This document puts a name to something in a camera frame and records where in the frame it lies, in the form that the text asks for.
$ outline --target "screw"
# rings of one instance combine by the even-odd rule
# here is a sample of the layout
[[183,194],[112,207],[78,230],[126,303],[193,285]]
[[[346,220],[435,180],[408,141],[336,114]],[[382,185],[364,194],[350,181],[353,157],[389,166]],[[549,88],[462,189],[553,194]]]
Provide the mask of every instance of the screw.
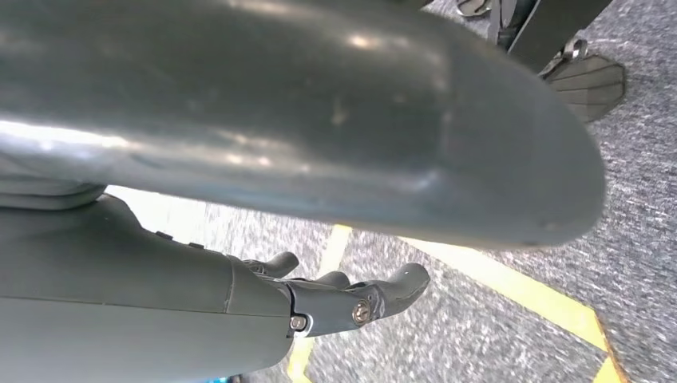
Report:
[[364,326],[370,319],[371,308],[369,302],[363,299],[353,309],[353,322],[358,326]]
[[303,331],[306,328],[308,320],[300,315],[294,315],[289,321],[289,327],[294,331]]
[[588,55],[588,42],[583,39],[573,38],[564,46],[564,58],[567,60],[580,60]]
[[465,18],[476,18],[490,10],[490,0],[456,0],[456,13]]

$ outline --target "yellow line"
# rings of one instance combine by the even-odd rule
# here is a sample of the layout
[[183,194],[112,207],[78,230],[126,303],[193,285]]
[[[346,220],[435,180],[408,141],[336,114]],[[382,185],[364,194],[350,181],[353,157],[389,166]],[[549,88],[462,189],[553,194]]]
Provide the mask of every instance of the yellow line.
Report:
[[405,239],[417,249],[606,351],[595,311],[503,263],[466,247]]
[[614,366],[611,357],[607,357],[604,361],[602,368],[597,373],[595,380],[592,381],[592,383],[624,383],[616,371],[616,367]]
[[[332,228],[327,240],[327,247],[325,247],[320,260],[318,277],[339,268],[351,232],[352,229],[346,226],[336,225]],[[314,345],[314,338],[302,338],[294,341],[294,348],[291,350],[289,366],[287,367],[287,375],[292,382],[312,383],[306,376],[306,367]]]

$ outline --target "gray carpet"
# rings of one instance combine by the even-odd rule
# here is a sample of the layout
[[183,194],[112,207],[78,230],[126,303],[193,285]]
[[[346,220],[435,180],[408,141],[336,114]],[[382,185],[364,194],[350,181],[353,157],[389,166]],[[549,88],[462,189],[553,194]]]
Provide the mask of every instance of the gray carpet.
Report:
[[[451,14],[448,0],[432,11]],[[468,24],[482,33],[486,22]],[[593,307],[632,382],[677,380],[677,7],[674,0],[615,0],[584,36],[623,62],[628,98],[590,129],[608,166],[608,209],[568,246],[492,254]],[[142,221],[243,258],[297,252],[313,275],[327,225],[204,203],[159,211],[128,195]],[[355,232],[342,269],[382,277],[421,262],[433,283],[406,314],[320,338],[307,375],[323,382],[592,382],[604,355],[537,315],[397,239]],[[250,375],[285,382],[286,361]]]

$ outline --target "foot pedal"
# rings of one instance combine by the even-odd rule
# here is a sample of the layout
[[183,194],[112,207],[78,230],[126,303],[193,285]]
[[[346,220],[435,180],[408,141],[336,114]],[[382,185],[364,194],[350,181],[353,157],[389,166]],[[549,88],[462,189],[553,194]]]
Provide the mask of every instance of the foot pedal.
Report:
[[625,68],[616,61],[592,55],[562,61],[544,79],[583,121],[599,120],[625,97]]

